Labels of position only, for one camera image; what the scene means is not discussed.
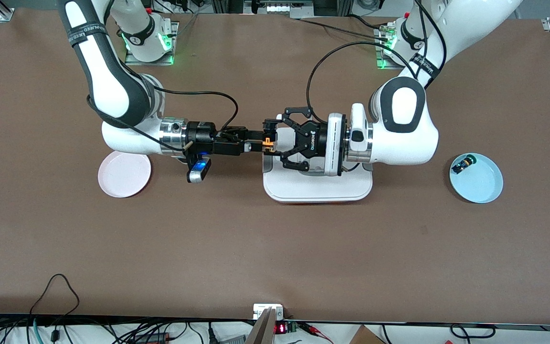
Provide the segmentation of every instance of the light blue plate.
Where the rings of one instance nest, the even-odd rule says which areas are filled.
[[[502,192],[504,180],[502,172],[495,162],[485,155],[465,153],[457,157],[451,164],[456,166],[468,154],[474,155],[476,163],[465,168],[460,174],[455,174],[449,168],[449,181],[455,191],[463,198],[474,203],[489,203]]]

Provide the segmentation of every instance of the white plate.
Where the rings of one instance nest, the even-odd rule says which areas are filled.
[[[147,155],[113,152],[99,167],[99,186],[112,197],[133,196],[144,189],[151,171]]]
[[[474,203],[489,203],[502,192],[504,179],[495,162],[485,155],[466,153],[454,159],[451,167],[456,166],[468,154],[474,155],[476,163],[465,168],[460,174],[449,169],[449,180],[455,191],[463,198]]]

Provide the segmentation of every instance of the brown table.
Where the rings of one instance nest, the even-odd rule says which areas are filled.
[[[227,92],[241,106],[234,124],[258,129],[303,106],[314,64],[355,40],[277,15],[201,15],[175,65],[136,70]],[[318,70],[312,102],[349,113],[396,74],[354,46]],[[245,318],[254,302],[279,302],[297,319],[550,324],[550,33],[537,20],[507,21],[448,63],[428,90],[434,158],[375,165],[373,191],[350,204],[271,200],[257,154],[214,157],[199,185],[150,157],[146,189],[110,198],[96,172],[111,150],[86,94],[56,12],[0,24],[0,312],[28,311],[62,272],[85,314]],[[212,96],[169,96],[166,109],[216,124],[232,111]],[[450,190],[447,167],[468,151],[499,164],[497,201]],[[73,303],[62,281],[47,299],[37,312]]]

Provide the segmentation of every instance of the blue cable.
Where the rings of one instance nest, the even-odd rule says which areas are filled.
[[[35,332],[35,337],[40,344],[44,344],[44,341],[40,337],[40,333],[37,331],[37,319],[33,319],[33,331]]]

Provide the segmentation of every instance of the brown tabletop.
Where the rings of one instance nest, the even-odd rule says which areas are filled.
[[[241,107],[233,123],[259,129],[303,106],[311,68],[349,41],[277,15],[200,15],[173,66],[136,70],[227,92]],[[318,70],[312,103],[349,113],[396,74],[376,68],[371,47],[347,48]],[[507,21],[448,63],[428,90],[434,158],[375,165],[371,194],[349,204],[271,200],[258,154],[213,157],[198,185],[152,156],[144,191],[111,198],[96,180],[111,150],[86,94],[55,11],[0,24],[0,312],[27,312],[62,272],[84,314],[247,318],[253,303],[278,302],[297,319],[550,324],[550,33],[537,20]],[[231,113],[219,97],[167,98],[168,116],[220,125]],[[495,202],[448,186],[468,151],[500,166]],[[57,281],[36,311],[72,301]]]

